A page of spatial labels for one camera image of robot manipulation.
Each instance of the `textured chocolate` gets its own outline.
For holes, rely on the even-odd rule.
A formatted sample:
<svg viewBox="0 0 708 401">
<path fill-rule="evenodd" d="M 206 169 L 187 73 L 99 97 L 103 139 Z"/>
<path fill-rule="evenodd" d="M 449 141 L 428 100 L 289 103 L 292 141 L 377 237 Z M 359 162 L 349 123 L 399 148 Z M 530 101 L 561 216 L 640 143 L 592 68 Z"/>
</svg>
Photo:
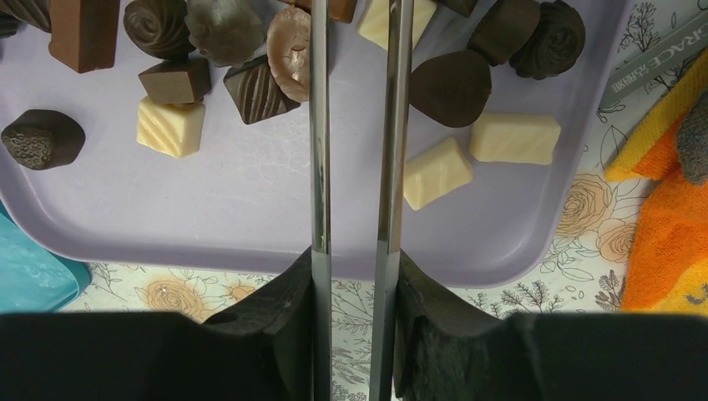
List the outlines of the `textured chocolate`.
<svg viewBox="0 0 708 401">
<path fill-rule="evenodd" d="M 585 47 L 585 24 L 575 8 L 557 0 L 541 4 L 531 39 L 509 60 L 519 77 L 546 79 L 571 69 Z"/>
<path fill-rule="evenodd" d="M 10 14 L 44 32 L 52 32 L 49 0 L 0 0 L 0 13 Z"/>
<path fill-rule="evenodd" d="M 298 103 L 310 99 L 310 14 L 286 8 L 268 27 L 268 64 L 284 94 Z"/>
<path fill-rule="evenodd" d="M 185 21 L 190 42 L 216 67 L 240 67 L 264 42 L 248 0 L 188 0 Z"/>
<path fill-rule="evenodd" d="M 18 32 L 19 20 L 12 15 L 0 13 L 0 39 L 9 38 Z"/>
<path fill-rule="evenodd" d="M 47 170 L 76 160 L 86 136 L 81 125 L 65 114 L 29 110 L 3 130 L 2 139 L 20 165 Z"/>
<path fill-rule="evenodd" d="M 283 3 L 302 8 L 308 13 L 312 10 L 312 0 L 280 0 Z M 357 0 L 329 0 L 328 11 L 330 18 L 340 23 L 351 23 L 354 19 L 354 10 L 357 9 Z"/>
<path fill-rule="evenodd" d="M 436 0 L 443 6 L 453 10 L 455 13 L 463 17 L 472 15 L 472 11 L 477 6 L 478 0 Z"/>
<path fill-rule="evenodd" d="M 242 69 L 230 69 L 224 77 L 224 86 L 247 125 L 300 107 L 278 87 L 266 56 L 245 64 Z"/>
<path fill-rule="evenodd" d="M 123 26 L 135 46 L 147 54 L 170 61 L 186 60 L 195 50 L 182 0 L 133 0 L 125 7 Z"/>
</svg>

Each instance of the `dark chocolate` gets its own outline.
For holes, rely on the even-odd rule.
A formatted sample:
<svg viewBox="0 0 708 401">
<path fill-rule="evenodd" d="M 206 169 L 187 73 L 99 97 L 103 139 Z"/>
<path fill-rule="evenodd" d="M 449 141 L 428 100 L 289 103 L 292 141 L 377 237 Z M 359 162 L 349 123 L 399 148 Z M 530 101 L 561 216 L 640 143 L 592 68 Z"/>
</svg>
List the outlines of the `dark chocolate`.
<svg viewBox="0 0 708 401">
<path fill-rule="evenodd" d="M 0 13 L 10 14 L 44 32 L 52 32 L 49 0 L 0 0 Z"/>
<path fill-rule="evenodd" d="M 254 124 L 300 107 L 299 103 L 288 99 L 278 87 L 266 56 L 245 64 L 241 69 L 230 69 L 224 77 L 224 86 L 246 124 Z"/>
<path fill-rule="evenodd" d="M 302 8 L 308 13 L 312 10 L 312 0 L 280 0 L 283 3 L 291 4 L 297 8 Z M 357 0 L 329 0 L 327 4 L 330 18 L 340 23 L 351 23 L 354 19 L 354 10 L 357 9 Z"/>
<path fill-rule="evenodd" d="M 9 38 L 18 32 L 20 22 L 12 15 L 0 13 L 0 39 Z"/>
<path fill-rule="evenodd" d="M 187 3 L 182 0 L 133 0 L 125 7 L 123 26 L 140 50 L 156 58 L 182 61 L 195 50 L 186 16 Z"/>
<path fill-rule="evenodd" d="M 506 63 L 531 38 L 541 18 L 536 0 L 497 0 L 474 29 L 467 48 L 489 65 Z"/>
<path fill-rule="evenodd" d="M 557 0 L 541 4 L 531 39 L 509 60 L 519 77 L 546 79 L 571 69 L 585 47 L 585 24 L 575 8 Z"/>
<path fill-rule="evenodd" d="M 240 67 L 263 44 L 262 23 L 248 0 L 188 0 L 190 42 L 216 67 Z"/>
<path fill-rule="evenodd" d="M 20 165 L 47 170 L 76 160 L 86 136 L 81 125 L 65 114 L 29 110 L 3 130 L 2 139 Z"/>
<path fill-rule="evenodd" d="M 461 128 L 475 122 L 492 93 L 487 60 L 472 50 L 431 58 L 411 74 L 413 107 L 438 123 Z"/>
</svg>

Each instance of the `teal plastic container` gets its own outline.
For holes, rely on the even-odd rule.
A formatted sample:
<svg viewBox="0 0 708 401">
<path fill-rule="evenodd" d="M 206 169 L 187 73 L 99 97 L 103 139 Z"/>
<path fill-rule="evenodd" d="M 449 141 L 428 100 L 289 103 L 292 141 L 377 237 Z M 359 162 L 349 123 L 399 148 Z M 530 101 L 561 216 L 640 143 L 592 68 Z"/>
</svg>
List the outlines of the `teal plastic container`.
<svg viewBox="0 0 708 401">
<path fill-rule="evenodd" d="M 37 245 L 0 203 L 0 313 L 56 311 L 90 282 L 83 263 Z"/>
</svg>

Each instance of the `swirled chocolate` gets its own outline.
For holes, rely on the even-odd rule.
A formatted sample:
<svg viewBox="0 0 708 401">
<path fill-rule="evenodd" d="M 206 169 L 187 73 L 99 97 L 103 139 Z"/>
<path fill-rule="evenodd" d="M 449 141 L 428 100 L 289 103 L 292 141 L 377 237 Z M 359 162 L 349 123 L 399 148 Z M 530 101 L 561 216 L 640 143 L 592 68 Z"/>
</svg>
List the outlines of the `swirled chocolate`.
<svg viewBox="0 0 708 401">
<path fill-rule="evenodd" d="M 10 14 L 44 32 L 52 32 L 49 0 L 0 0 L 0 13 Z"/>
<path fill-rule="evenodd" d="M 140 50 L 156 58 L 181 61 L 195 49 L 186 16 L 187 4 L 182 0 L 134 0 L 125 7 L 123 26 Z"/>
<path fill-rule="evenodd" d="M 545 79 L 571 69 L 585 47 L 585 25 L 561 0 L 541 4 L 541 21 L 509 64 L 519 77 Z"/>
</svg>

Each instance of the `rectangular chocolate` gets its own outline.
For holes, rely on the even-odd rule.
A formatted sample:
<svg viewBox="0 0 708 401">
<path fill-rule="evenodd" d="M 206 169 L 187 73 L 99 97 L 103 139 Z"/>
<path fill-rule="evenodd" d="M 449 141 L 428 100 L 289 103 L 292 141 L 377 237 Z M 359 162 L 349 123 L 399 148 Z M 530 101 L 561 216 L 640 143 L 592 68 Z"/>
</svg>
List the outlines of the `rectangular chocolate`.
<svg viewBox="0 0 708 401">
<path fill-rule="evenodd" d="M 54 0 L 49 3 L 49 52 L 77 73 L 115 64 L 120 0 Z"/>
<path fill-rule="evenodd" d="M 281 2 L 292 4 L 307 12 L 312 9 L 312 0 L 281 0 Z M 357 8 L 357 0 L 330 0 L 328 6 L 330 18 L 340 23 L 351 23 L 354 19 L 354 10 Z"/>
</svg>

